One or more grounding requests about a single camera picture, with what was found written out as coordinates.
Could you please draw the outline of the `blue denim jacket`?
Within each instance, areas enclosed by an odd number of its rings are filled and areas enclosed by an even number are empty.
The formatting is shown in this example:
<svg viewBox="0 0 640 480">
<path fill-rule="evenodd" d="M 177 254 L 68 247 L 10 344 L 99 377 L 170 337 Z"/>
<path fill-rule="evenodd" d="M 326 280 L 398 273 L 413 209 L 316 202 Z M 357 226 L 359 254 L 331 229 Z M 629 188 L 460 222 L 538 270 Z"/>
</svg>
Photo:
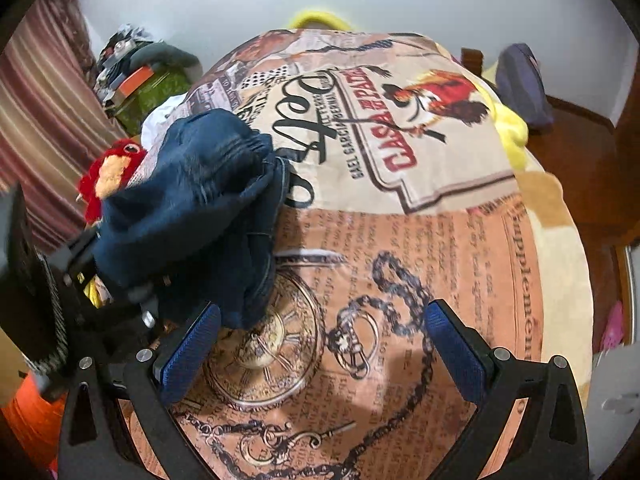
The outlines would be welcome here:
<svg viewBox="0 0 640 480">
<path fill-rule="evenodd" d="M 266 313 L 288 162 L 228 110 L 182 118 L 152 174 L 102 203 L 96 273 L 113 297 L 154 287 L 168 316 L 203 302 L 248 330 Z"/>
</svg>

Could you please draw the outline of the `red plush flower pillow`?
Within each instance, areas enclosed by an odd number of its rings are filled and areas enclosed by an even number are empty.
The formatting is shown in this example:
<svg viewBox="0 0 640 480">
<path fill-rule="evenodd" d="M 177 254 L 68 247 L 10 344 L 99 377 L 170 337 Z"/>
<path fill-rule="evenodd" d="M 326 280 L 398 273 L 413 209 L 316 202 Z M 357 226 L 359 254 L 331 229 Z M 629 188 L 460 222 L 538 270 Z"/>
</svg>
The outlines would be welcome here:
<svg viewBox="0 0 640 480">
<path fill-rule="evenodd" d="M 78 198 L 86 205 L 88 226 L 102 218 L 102 200 L 128 184 L 145 155 L 138 142 L 120 139 L 91 164 L 77 185 Z"/>
</svg>

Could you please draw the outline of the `striped maroon curtain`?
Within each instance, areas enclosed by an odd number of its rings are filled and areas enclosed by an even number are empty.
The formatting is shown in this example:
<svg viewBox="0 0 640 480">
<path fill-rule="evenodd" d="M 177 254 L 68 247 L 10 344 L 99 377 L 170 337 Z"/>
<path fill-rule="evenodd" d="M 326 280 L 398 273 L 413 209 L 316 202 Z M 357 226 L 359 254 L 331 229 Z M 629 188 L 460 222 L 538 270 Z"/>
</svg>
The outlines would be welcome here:
<svg viewBox="0 0 640 480">
<path fill-rule="evenodd" d="M 76 184 L 124 135 L 93 93 L 95 79 L 78 0 L 36 0 L 1 55 L 1 187 L 21 185 L 42 252 L 84 228 Z"/>
</svg>

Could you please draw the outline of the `white cloth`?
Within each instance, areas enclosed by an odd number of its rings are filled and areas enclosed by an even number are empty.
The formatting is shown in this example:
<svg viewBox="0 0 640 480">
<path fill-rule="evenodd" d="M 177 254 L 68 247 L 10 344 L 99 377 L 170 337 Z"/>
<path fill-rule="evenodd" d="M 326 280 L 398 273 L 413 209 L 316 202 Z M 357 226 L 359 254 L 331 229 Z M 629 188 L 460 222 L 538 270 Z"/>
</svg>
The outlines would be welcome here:
<svg viewBox="0 0 640 480">
<path fill-rule="evenodd" d="M 172 111 L 179 106 L 186 98 L 186 94 L 170 96 L 165 102 L 155 107 L 142 122 L 140 130 L 140 144 L 142 148 L 149 151 L 155 139 L 160 134 L 163 124 L 166 122 Z"/>
</svg>

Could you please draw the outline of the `pile of clutter items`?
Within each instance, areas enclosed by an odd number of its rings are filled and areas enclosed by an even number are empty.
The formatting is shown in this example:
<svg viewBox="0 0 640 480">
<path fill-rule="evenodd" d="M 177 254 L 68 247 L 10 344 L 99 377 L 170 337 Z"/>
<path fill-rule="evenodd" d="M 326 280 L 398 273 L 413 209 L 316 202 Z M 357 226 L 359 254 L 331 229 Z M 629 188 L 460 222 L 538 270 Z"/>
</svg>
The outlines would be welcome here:
<svg viewBox="0 0 640 480">
<path fill-rule="evenodd" d="M 203 73 L 196 55 L 130 24 L 120 26 L 107 41 L 98 69 L 93 92 L 128 136 L 136 136 L 153 110 L 186 93 Z"/>
</svg>

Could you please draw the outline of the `newspaper print bedspread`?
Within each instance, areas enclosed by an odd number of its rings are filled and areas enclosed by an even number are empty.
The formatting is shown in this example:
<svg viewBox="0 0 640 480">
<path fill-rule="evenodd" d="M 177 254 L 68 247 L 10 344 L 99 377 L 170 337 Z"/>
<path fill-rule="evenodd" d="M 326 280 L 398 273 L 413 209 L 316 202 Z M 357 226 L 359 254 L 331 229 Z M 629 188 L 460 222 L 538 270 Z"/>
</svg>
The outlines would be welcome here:
<svg viewBox="0 0 640 480">
<path fill-rule="evenodd" d="M 532 227 L 495 99 L 410 32 L 277 29 L 172 111 L 228 108 L 291 167 L 265 319 L 223 330 L 172 411 L 223 479 L 424 479 L 473 414 L 428 338 L 440 298 L 538 360 Z"/>
</svg>

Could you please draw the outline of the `yellow fleece blanket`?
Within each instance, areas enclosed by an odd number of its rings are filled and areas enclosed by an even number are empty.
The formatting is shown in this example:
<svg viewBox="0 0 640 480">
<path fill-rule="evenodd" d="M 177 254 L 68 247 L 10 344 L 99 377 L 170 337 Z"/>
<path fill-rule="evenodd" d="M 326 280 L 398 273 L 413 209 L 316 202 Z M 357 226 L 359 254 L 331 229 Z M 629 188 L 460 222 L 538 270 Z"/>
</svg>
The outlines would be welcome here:
<svg viewBox="0 0 640 480">
<path fill-rule="evenodd" d="M 337 15 L 320 10 L 303 10 L 294 15 L 288 23 L 289 28 L 311 28 L 350 32 L 352 26 Z M 526 144 L 528 127 L 524 120 L 509 107 L 502 104 L 495 92 L 488 91 L 488 84 L 481 84 L 479 76 L 472 77 L 477 92 L 488 105 L 489 118 L 498 132 L 506 157 L 515 171 L 524 171 L 527 167 Z"/>
</svg>

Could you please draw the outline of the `dark blue bag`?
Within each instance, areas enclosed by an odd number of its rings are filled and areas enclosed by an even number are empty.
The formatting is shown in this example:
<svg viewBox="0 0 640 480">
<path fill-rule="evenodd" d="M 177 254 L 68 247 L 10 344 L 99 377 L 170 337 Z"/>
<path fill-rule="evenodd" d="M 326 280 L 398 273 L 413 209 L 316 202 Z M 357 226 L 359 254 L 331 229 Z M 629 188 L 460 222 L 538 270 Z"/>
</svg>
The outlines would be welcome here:
<svg viewBox="0 0 640 480">
<path fill-rule="evenodd" d="M 497 93 L 503 104 L 531 129 L 553 124 L 552 107 L 544 91 L 539 64 L 527 44 L 511 44 L 499 55 Z"/>
</svg>

